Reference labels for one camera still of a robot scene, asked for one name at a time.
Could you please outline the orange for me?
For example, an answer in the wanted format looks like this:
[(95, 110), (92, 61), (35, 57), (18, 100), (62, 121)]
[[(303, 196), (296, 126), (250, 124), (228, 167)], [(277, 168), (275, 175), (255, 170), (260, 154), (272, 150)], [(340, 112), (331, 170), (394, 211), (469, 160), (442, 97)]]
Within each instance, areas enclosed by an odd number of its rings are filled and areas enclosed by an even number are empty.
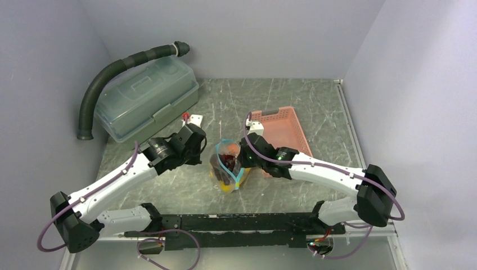
[(226, 155), (237, 156), (240, 153), (240, 145), (236, 143), (227, 143), (224, 146), (224, 153)]

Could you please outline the dark red grape bunch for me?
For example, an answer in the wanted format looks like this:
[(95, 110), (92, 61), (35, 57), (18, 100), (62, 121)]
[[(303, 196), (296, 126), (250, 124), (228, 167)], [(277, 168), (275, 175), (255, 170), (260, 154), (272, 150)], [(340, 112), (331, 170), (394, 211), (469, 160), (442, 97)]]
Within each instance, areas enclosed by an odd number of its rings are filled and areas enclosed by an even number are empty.
[(221, 168), (225, 168), (230, 172), (240, 169), (240, 165), (239, 165), (239, 162), (237, 161), (237, 157), (234, 155), (219, 154), (219, 162), (220, 162)]

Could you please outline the clear zip top bag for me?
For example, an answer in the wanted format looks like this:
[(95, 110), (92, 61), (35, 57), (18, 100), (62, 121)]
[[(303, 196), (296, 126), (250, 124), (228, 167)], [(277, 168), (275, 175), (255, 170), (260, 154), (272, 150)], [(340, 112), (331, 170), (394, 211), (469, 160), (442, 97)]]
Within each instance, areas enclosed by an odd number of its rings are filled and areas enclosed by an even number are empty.
[(247, 180), (251, 168), (244, 168), (238, 160), (240, 145), (222, 139), (211, 151), (209, 164), (212, 181), (225, 193), (238, 190)]

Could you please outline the pink plastic basket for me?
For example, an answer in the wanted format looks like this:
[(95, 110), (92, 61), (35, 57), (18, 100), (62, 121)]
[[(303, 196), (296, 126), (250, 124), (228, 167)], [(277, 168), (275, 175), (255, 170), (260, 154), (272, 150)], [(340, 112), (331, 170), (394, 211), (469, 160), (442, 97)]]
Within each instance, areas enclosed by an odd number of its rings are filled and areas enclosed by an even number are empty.
[(275, 160), (263, 172), (274, 178), (292, 179), (292, 161), (299, 153), (311, 156), (311, 150), (293, 107), (273, 111), (250, 112), (246, 119), (260, 121), (264, 126), (263, 137), (277, 148)]

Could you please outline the yellow mango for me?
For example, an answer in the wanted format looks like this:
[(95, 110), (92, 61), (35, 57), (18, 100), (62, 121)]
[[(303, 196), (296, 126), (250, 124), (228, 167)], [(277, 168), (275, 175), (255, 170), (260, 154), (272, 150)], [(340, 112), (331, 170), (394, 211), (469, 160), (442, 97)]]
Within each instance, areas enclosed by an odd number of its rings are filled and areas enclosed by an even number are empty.
[(225, 193), (231, 193), (240, 188), (240, 184), (236, 183), (234, 179), (225, 179), (224, 181), (219, 182), (219, 188)]

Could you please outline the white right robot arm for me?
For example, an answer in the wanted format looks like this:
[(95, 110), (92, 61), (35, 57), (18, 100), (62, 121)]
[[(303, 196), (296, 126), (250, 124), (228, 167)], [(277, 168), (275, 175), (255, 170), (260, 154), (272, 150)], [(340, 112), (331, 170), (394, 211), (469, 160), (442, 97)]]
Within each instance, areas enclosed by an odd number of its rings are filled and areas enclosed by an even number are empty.
[(256, 133), (244, 136), (240, 147), (238, 160), (245, 168), (257, 167), (275, 178), (307, 181), (346, 195), (317, 203), (310, 218), (310, 227), (316, 233), (358, 219), (370, 226), (385, 227), (392, 219), (392, 208), (398, 205), (396, 189), (377, 165), (364, 169), (339, 166), (293, 148), (275, 148)]

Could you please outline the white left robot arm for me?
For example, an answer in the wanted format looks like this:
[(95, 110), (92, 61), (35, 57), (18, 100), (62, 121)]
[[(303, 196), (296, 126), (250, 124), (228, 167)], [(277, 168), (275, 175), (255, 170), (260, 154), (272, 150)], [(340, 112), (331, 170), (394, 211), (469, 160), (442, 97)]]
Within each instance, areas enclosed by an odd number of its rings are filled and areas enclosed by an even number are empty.
[(200, 155), (207, 144), (206, 133), (196, 124), (185, 124), (168, 137), (136, 145), (134, 153), (120, 167), (77, 192), (57, 192), (50, 200), (52, 225), (70, 253), (90, 247), (102, 236), (123, 232), (157, 235), (163, 218), (152, 203), (126, 210), (109, 210), (121, 195), (168, 170), (182, 165), (201, 164)]

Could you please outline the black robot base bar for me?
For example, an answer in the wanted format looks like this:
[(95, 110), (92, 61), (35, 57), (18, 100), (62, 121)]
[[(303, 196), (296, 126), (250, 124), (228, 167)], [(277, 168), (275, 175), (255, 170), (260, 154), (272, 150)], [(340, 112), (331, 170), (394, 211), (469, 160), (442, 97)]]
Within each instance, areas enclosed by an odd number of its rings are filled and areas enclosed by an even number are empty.
[(312, 213), (164, 215), (167, 251), (194, 248), (287, 246), (303, 248), (314, 236), (343, 235), (343, 225), (328, 227)]

